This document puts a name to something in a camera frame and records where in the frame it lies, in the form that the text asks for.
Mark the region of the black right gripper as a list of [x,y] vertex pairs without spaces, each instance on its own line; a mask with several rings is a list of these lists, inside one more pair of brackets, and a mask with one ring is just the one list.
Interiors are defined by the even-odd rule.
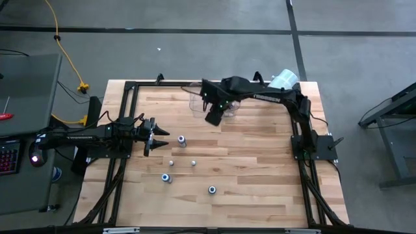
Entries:
[[202,109],[211,108],[205,117],[205,121],[218,126],[226,109],[232,106],[233,101],[230,98],[231,79],[222,79],[221,81],[201,80],[200,96],[202,98]]

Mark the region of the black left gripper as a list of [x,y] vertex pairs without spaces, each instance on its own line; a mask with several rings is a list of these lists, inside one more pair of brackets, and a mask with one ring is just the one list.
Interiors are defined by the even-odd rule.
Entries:
[[145,157],[149,156],[150,151],[153,151],[156,148],[169,144],[169,142],[153,139],[153,135],[161,135],[161,136],[170,135],[168,131],[161,129],[155,123],[155,118],[144,119],[138,127],[138,135],[140,137],[140,141],[143,141],[145,143],[145,146],[144,146]]

